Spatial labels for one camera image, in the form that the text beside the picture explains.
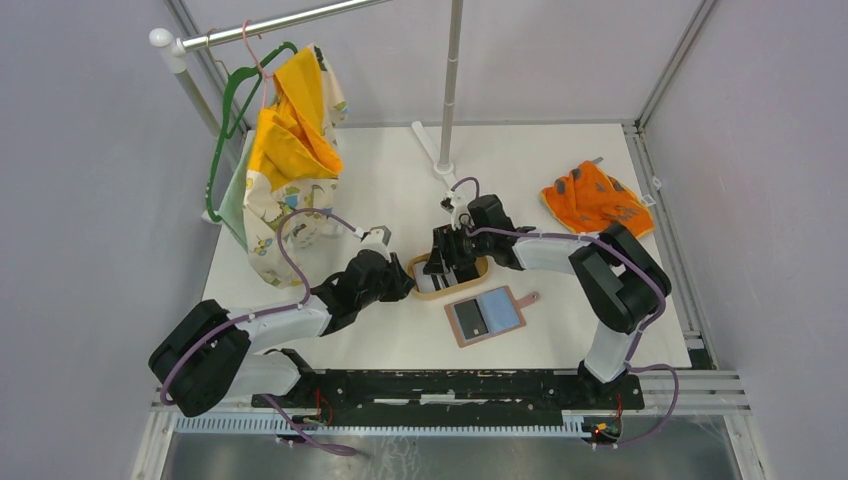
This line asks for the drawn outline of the grey VIP card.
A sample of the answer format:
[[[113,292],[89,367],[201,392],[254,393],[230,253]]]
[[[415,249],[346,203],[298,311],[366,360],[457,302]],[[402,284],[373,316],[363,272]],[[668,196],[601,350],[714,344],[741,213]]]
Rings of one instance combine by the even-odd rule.
[[[482,310],[475,299],[456,303],[453,310],[464,340],[470,341],[489,333]]]

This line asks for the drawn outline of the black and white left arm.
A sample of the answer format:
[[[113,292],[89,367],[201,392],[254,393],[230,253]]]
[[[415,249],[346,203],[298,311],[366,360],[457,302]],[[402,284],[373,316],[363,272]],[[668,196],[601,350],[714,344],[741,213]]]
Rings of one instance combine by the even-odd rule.
[[[187,417],[242,395],[270,394],[302,407],[313,397],[313,379],[287,354],[271,354],[269,348],[336,333],[363,309],[399,302],[414,286],[395,253],[362,249],[344,270],[310,288],[302,302],[228,310],[214,299],[203,300],[149,357],[161,383],[160,401]]]

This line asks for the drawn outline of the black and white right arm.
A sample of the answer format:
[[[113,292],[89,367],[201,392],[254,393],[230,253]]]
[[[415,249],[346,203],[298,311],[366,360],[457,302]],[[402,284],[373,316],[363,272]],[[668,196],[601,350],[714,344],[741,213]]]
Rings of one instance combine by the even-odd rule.
[[[455,273],[490,258],[515,271],[574,276],[599,321],[578,366],[578,396],[591,408],[612,401],[645,329],[664,313],[671,293],[669,277],[640,241],[620,223],[593,234],[517,227],[494,194],[467,201],[449,193],[440,205],[451,221],[434,228],[424,273]]]

